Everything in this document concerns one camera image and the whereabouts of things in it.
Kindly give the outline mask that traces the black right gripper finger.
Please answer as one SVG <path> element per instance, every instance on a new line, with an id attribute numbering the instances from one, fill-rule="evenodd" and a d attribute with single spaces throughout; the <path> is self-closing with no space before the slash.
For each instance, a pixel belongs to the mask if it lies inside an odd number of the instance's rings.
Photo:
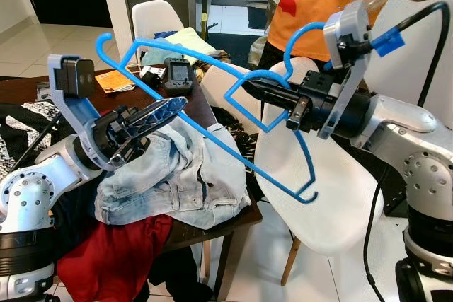
<path id="1" fill-rule="evenodd" d="M 308 98 L 299 90 L 270 83 L 246 83 L 246 92 L 262 103 L 279 108 L 295 108 L 302 98 Z"/>
<path id="2" fill-rule="evenodd" d="M 249 79 L 250 95 L 300 95 L 301 89 L 298 84 L 281 81 L 275 78 L 255 76 Z"/>

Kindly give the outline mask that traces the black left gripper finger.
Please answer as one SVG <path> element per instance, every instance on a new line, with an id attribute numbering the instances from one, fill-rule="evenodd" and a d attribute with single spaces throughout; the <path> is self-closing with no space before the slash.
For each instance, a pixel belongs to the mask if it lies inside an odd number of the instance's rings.
<path id="1" fill-rule="evenodd" d="M 126 119 L 126 133 L 132 139 L 139 139 L 171 123 L 188 104 L 187 98 L 163 98 L 133 112 Z"/>
<path id="2" fill-rule="evenodd" d="M 123 146 L 125 149 L 122 152 L 124 163 L 130 163 L 142 156 L 142 154 L 148 150 L 149 145 L 149 139 L 133 139 L 131 141 L 127 141 L 127 143 L 124 143 Z"/>

